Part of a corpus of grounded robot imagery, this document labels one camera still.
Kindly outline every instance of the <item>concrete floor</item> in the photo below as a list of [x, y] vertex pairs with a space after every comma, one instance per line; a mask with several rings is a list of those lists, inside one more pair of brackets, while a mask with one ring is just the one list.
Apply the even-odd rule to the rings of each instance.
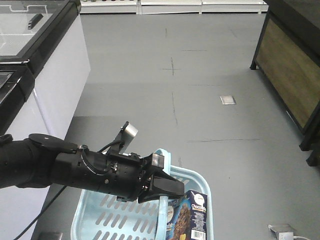
[[[129, 121], [139, 133], [127, 152], [164, 148], [206, 178], [216, 240], [271, 240], [274, 223], [319, 239], [320, 171], [264, 76], [249, 70], [264, 17], [82, 15], [91, 73], [66, 139], [98, 150]], [[66, 190], [33, 239], [58, 231], [69, 240], [79, 195]]]

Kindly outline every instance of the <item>white plug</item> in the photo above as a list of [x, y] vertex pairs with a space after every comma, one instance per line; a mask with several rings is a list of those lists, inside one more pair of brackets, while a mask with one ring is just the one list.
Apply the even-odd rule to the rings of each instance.
[[278, 240], [294, 240], [293, 232], [279, 232]]

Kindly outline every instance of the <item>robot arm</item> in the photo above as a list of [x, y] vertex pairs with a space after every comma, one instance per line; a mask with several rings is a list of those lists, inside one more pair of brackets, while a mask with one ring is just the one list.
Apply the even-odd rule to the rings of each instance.
[[114, 141], [98, 152], [45, 134], [30, 134], [22, 141], [4, 135], [0, 137], [0, 189], [56, 183], [139, 203], [183, 196], [184, 184], [163, 171], [162, 155], [122, 154], [135, 130], [126, 122]]

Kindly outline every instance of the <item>chocolate package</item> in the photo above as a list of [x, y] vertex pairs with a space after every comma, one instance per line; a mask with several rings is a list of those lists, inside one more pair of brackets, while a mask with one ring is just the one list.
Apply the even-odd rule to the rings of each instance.
[[207, 240], [207, 195], [187, 191], [168, 202], [165, 240]]

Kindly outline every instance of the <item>plastic shopping basket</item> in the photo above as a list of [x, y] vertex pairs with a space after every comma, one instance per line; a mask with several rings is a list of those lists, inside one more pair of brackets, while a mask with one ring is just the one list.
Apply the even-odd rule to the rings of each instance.
[[[211, 191], [197, 172], [171, 166], [171, 154], [164, 156], [164, 171], [182, 181], [185, 191], [196, 190], [207, 198], [207, 240], [214, 240]], [[168, 197], [139, 204], [116, 201], [116, 196], [82, 190], [71, 227], [71, 240], [165, 240]]]

